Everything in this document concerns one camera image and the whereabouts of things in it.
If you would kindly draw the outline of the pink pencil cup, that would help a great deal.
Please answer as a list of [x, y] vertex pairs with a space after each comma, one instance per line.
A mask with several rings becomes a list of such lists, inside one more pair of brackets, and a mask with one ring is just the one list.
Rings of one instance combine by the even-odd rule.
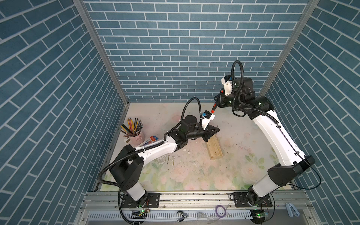
[[132, 146], [139, 146], [141, 143], [145, 141], [145, 136], [142, 131], [136, 136], [130, 137], [130, 143]]

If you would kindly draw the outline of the wooden block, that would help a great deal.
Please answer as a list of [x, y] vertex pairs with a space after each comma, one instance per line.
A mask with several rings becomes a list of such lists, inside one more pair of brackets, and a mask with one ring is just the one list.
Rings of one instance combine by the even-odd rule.
[[216, 135], [212, 136], [206, 143], [210, 160], [216, 160], [223, 158], [223, 152], [221, 150], [218, 138]]

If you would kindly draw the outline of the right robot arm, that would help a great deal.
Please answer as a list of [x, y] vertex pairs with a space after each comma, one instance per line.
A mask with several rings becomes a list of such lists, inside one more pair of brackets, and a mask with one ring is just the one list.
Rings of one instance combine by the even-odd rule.
[[230, 107], [233, 112], [243, 112], [248, 116], [264, 133], [279, 161], [248, 189], [250, 201], [255, 202], [287, 185], [315, 164], [314, 157], [306, 155], [287, 133], [267, 97], [255, 96], [252, 79], [226, 75], [221, 83], [223, 88], [215, 97], [214, 107]]

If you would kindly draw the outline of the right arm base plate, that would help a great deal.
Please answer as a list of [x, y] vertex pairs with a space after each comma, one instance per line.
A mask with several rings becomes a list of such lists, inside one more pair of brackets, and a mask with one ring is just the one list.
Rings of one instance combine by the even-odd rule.
[[269, 195], [258, 197], [256, 194], [248, 192], [234, 192], [229, 195], [231, 201], [234, 201], [236, 208], [246, 207], [272, 207], [272, 199]]

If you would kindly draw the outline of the grey clamp tool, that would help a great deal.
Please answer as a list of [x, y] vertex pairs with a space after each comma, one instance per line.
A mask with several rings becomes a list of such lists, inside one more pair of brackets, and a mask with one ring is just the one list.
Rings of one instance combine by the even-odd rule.
[[299, 217], [300, 213], [297, 208], [290, 202], [286, 203], [286, 210], [288, 212], [289, 217]]

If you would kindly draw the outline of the red blue white box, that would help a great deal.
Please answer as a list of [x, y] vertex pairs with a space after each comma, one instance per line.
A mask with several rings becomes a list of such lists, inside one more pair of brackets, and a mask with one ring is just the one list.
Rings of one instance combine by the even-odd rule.
[[145, 146], [151, 143], [154, 143], [158, 140], [158, 137], [156, 136], [151, 136], [150, 138], [146, 139], [144, 142], [142, 142], [139, 146]]

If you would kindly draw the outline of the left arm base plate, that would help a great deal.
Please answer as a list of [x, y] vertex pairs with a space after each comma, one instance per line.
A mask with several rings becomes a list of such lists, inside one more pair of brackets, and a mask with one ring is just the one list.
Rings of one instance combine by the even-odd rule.
[[121, 195], [120, 204], [125, 209], [135, 208], [158, 208], [160, 201], [160, 193], [145, 193], [139, 200], [134, 200], [130, 195]]

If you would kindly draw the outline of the aluminium mounting rail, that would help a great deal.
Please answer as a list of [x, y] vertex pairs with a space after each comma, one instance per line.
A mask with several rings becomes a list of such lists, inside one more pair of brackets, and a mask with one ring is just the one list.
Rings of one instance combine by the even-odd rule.
[[[272, 207], [236, 208], [229, 195], [244, 191], [159, 191], [158, 208], [125, 209], [119, 192], [89, 192], [75, 219], [77, 225], [318, 225], [315, 208], [304, 191], [271, 193]], [[300, 213], [289, 217], [286, 203]], [[178, 223], [177, 211], [188, 214]]]

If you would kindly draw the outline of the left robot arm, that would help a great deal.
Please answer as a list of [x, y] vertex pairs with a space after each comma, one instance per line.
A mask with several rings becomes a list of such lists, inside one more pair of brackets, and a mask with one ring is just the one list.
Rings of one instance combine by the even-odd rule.
[[207, 142], [220, 131], [210, 125], [214, 118], [215, 115], [209, 111], [202, 114], [200, 122], [195, 116], [187, 115], [167, 131], [160, 141], [136, 148], [126, 145], [117, 158], [99, 172], [98, 182], [117, 186], [134, 201], [146, 198], [147, 193], [139, 181], [143, 167], [161, 156], [184, 148], [190, 139], [201, 138]]

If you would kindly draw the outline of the red-handled claw hammer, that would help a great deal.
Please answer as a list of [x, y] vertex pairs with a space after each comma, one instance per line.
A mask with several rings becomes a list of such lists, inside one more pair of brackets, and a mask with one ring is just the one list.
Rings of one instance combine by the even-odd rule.
[[211, 110], [211, 113], [212, 113], [212, 114], [214, 114], [214, 112], [215, 112], [215, 110], [217, 109], [217, 107], [218, 107], [218, 103], [215, 102], [214, 105], [213, 105], [213, 107], [212, 107], [212, 110]]

